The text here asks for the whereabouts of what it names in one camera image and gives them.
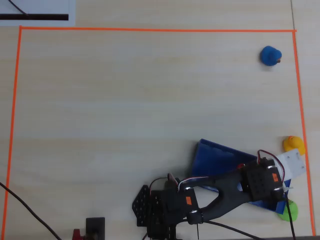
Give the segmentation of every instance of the orange sticker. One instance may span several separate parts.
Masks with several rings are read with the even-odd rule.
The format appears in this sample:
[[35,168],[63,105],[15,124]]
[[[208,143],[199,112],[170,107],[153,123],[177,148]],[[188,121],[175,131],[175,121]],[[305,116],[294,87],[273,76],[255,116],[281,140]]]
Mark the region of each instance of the orange sticker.
[[278,182],[278,176],[276,173],[272,173],[273,181]]
[[186,196],[185,199],[186,199],[186,204],[192,205],[192,203],[191,203],[191,197]]

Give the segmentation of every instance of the black cable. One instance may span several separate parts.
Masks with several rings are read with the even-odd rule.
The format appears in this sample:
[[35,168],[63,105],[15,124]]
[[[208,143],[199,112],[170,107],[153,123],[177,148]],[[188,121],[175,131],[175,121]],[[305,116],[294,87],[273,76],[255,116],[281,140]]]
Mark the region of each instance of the black cable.
[[199,240],[199,227],[198,227],[198,224],[196,225],[196,233],[198,234],[198,240]]
[[56,239],[62,240],[58,236],[58,234],[56,234],[55,231],[53,231],[52,228],[48,224],[46,224],[40,217],[38,217],[38,215],[35,214],[35,212],[32,211],[32,209],[20,197],[18,197],[13,191],[11,191],[9,188],[7,188],[2,182],[0,182],[0,186],[3,187],[12,196],[14,196],[20,203],[22,203],[22,205],[32,214],[32,216],[34,216],[35,219],[37,219],[40,223],[42,223],[42,225],[44,225],[46,227],[46,229],[48,229],[50,231],[50,233],[52,233],[53,236],[55,236]]
[[158,178],[156,178],[155,180],[153,180],[150,183],[150,186],[149,186],[150,196],[151,196],[151,186],[152,186],[152,184],[154,184],[155,181],[160,180],[160,179],[168,179],[168,177],[158,177]]
[[15,5],[11,0],[8,0],[18,11],[26,16],[29,16],[26,12],[22,11],[17,5]]
[[146,234],[143,236],[142,240],[145,240],[147,236],[148,236],[148,233],[146,233]]
[[286,192],[284,193],[284,195],[285,195],[286,208],[288,209],[288,214],[289,214],[289,219],[290,219],[290,226],[291,226],[292,237],[293,237],[293,240],[296,240],[294,223],[293,223],[293,221],[292,221],[292,216],[291,216],[291,211],[290,211],[290,206],[289,206],[288,192],[286,191]]
[[219,227],[223,227],[223,228],[226,228],[226,229],[229,229],[229,230],[232,230],[232,231],[235,231],[239,234],[243,234],[249,238],[252,238],[252,239],[255,239],[255,240],[264,240],[263,238],[260,238],[260,237],[257,237],[257,236],[254,236],[254,235],[251,235],[249,233],[246,233],[244,231],[241,231],[241,230],[238,230],[234,227],[231,227],[231,226],[227,226],[227,225],[224,225],[222,223],[218,223],[218,222],[215,222],[215,221],[205,221],[206,224],[212,224],[212,225],[217,225]]

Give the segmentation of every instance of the wire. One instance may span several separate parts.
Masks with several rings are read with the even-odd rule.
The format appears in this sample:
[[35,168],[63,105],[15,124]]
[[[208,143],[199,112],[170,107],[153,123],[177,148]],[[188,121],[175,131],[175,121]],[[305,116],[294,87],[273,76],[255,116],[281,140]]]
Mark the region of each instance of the wire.
[[160,180],[160,179],[168,179],[168,178],[167,178],[167,177],[158,177],[158,178],[156,178],[155,180],[153,180],[153,181],[150,183],[150,186],[149,186],[150,196],[151,196],[151,186],[152,186],[152,184],[154,184],[155,181]]
[[22,11],[17,5],[14,4],[11,0],[8,0],[18,11],[26,16],[29,16],[26,12]]
[[274,154],[272,154],[272,153],[270,153],[270,152],[268,152],[268,151],[259,149],[258,152],[257,152],[257,154],[258,154],[258,159],[257,159],[258,164],[260,163],[260,160],[261,160],[261,158],[260,158],[260,152],[263,152],[263,153],[265,153],[265,154],[270,155],[271,157],[273,157],[273,158],[277,161],[277,163],[278,163],[278,164],[280,165],[280,167],[282,168],[282,183],[284,183],[286,172],[285,172],[285,167],[284,167],[283,164],[280,162],[280,160],[279,160]]
[[148,236],[148,233],[146,233],[146,234],[143,236],[142,240],[145,240],[147,236]]
[[292,216],[291,216],[291,211],[290,211],[290,204],[289,204],[289,199],[288,199],[288,192],[286,191],[286,192],[284,193],[284,195],[285,195],[286,208],[288,209],[288,214],[289,214],[289,219],[290,219],[290,227],[291,227],[292,237],[293,237],[293,240],[296,240],[294,223],[293,223],[293,221],[292,221]]
[[264,240],[264,238],[251,235],[251,234],[246,233],[246,232],[244,232],[244,231],[238,230],[238,229],[236,229],[236,228],[234,228],[234,227],[224,225],[224,224],[222,224],[222,223],[218,223],[218,222],[215,222],[215,221],[205,221],[205,223],[206,223],[206,224],[217,225],[217,226],[219,226],[219,227],[223,227],[223,228],[226,228],[226,229],[235,231],[235,232],[237,232],[237,233],[239,233],[239,234],[245,235],[245,236],[247,236],[247,237],[249,237],[249,238],[252,238],[252,239],[255,239],[255,240]]
[[186,179],[183,179],[181,182],[179,182],[179,185],[178,185],[178,192],[180,190],[180,184],[186,182],[186,181],[189,181],[189,180],[192,180],[192,179],[204,179],[204,178],[209,178],[209,176],[194,176],[194,177],[188,177]]
[[198,227],[198,224],[196,225],[196,233],[198,234],[198,240],[199,240],[199,227]]
[[11,191],[9,188],[7,188],[2,182],[0,182],[0,186],[3,187],[12,196],[14,196],[20,203],[22,203],[22,205],[32,214],[32,216],[34,216],[35,219],[37,219],[40,223],[42,223],[42,225],[44,225],[46,227],[46,229],[48,229],[49,232],[52,233],[53,236],[55,236],[56,239],[62,240],[58,236],[58,234],[56,234],[56,232],[53,231],[52,228],[48,224],[46,224],[40,217],[38,217],[38,215],[35,214],[35,212],[32,211],[32,209],[19,196],[17,196],[13,191]]

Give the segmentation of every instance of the green rubber duck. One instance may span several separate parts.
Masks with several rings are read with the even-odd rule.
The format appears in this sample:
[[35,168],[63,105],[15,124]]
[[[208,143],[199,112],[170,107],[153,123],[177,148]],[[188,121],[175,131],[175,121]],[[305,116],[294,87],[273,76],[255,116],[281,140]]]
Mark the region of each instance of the green rubber duck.
[[[298,218],[298,206],[294,201],[289,199],[289,208],[290,208],[290,212],[291,212],[292,221],[294,222]],[[282,220],[290,222],[287,205],[284,207],[283,214],[278,213],[278,216]]]

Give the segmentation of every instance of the red wire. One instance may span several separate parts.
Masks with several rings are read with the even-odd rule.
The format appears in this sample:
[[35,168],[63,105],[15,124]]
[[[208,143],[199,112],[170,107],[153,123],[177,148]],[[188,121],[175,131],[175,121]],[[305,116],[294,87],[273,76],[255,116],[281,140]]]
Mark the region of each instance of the red wire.
[[258,150],[258,152],[257,152],[257,154],[258,154],[258,164],[260,163],[260,152],[263,152],[263,153],[265,153],[265,154],[268,154],[268,155],[270,155],[271,157],[273,157],[276,161],[277,161],[277,163],[280,165],[280,167],[282,168],[282,183],[284,183],[284,180],[285,180],[285,174],[286,174],[286,172],[285,172],[285,167],[282,165],[282,163],[280,162],[280,160],[275,156],[275,155],[273,155],[272,153],[270,153],[270,152],[268,152],[268,151],[265,151],[265,150],[262,150],[262,149],[259,149]]

